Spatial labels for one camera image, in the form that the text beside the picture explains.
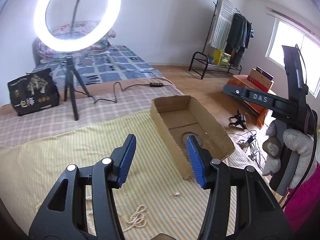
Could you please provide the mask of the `pink sleeve forearm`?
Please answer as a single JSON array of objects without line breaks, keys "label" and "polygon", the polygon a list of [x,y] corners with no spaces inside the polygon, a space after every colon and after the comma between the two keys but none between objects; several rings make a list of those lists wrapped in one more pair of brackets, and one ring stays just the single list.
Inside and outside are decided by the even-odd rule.
[{"label": "pink sleeve forearm", "polygon": [[319,201],[319,164],[314,174],[295,192],[285,207],[284,214],[293,232],[308,219]]}]

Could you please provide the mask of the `grey gloved right hand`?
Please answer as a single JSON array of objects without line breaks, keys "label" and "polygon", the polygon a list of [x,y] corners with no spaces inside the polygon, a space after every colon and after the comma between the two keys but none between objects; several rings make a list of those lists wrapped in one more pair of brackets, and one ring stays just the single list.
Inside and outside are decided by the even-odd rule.
[{"label": "grey gloved right hand", "polygon": [[267,161],[263,176],[271,176],[270,187],[279,194],[287,190],[319,190],[319,167],[315,139],[274,120],[263,143]]}]

